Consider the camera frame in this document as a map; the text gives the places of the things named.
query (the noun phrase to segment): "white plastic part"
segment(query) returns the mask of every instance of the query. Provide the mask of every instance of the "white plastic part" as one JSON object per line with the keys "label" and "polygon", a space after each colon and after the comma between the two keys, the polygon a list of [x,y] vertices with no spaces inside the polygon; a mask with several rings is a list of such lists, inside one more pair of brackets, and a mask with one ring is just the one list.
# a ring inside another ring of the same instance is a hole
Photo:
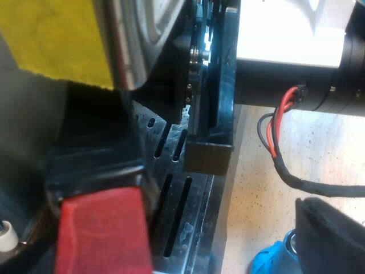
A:
{"label": "white plastic part", "polygon": [[237,58],[337,68],[354,0],[242,0]]}
{"label": "white plastic part", "polygon": [[2,221],[5,229],[0,232],[0,252],[13,250],[19,243],[18,235],[11,223]]}

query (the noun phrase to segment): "red wire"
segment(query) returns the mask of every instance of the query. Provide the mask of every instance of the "red wire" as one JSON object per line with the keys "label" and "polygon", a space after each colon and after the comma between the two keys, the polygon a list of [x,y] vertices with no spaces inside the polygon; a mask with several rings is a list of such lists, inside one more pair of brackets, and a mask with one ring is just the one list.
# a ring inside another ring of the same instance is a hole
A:
{"label": "red wire", "polygon": [[287,92],[285,92],[283,99],[281,100],[279,109],[278,109],[278,114],[277,114],[277,121],[276,121],[276,136],[278,137],[279,140],[279,136],[280,136],[280,125],[281,125],[281,120],[283,118],[283,114],[284,111],[287,109],[286,105],[287,102],[292,99],[292,97],[294,97],[294,93],[297,90],[298,87],[291,87],[290,89],[288,89]]}
{"label": "red wire", "polygon": [[[293,98],[296,89],[297,89],[297,87],[290,88],[284,94],[283,99],[281,100],[281,103],[280,103],[280,106],[279,106],[279,109],[278,109],[278,114],[277,114],[278,117],[277,117],[277,127],[276,127],[278,141],[279,141],[280,125],[281,125],[281,120],[282,120],[284,111],[286,111],[289,107],[291,107],[294,104],[293,102],[288,102],[288,101]],[[273,119],[271,119],[270,122],[267,124],[266,138],[267,138],[267,142],[269,143],[270,153],[271,153],[272,157],[275,158],[276,157],[276,152],[275,152],[273,141],[271,139],[272,122],[273,122]]]}

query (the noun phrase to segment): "yellow cloth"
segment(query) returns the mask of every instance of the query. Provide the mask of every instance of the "yellow cloth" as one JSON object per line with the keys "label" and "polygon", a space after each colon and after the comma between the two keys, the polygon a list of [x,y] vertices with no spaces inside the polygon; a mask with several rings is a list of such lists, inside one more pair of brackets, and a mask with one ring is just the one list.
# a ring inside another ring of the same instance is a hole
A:
{"label": "yellow cloth", "polygon": [[0,0],[0,31],[21,69],[113,87],[92,0]]}

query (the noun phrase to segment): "black fabric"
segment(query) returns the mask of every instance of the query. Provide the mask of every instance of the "black fabric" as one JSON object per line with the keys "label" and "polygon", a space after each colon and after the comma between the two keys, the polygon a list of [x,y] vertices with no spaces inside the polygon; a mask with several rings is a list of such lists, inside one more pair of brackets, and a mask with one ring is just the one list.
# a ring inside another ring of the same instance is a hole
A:
{"label": "black fabric", "polygon": [[296,201],[303,274],[365,273],[365,228],[318,198]]}

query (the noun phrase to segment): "white knob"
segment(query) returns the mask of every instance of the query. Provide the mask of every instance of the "white knob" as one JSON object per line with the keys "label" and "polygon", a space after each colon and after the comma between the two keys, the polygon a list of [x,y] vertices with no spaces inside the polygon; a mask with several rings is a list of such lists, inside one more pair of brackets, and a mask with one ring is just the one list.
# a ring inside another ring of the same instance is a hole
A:
{"label": "white knob", "polygon": [[0,231],[0,252],[7,252],[14,249],[19,242],[18,235],[11,223],[2,221],[4,229]]}

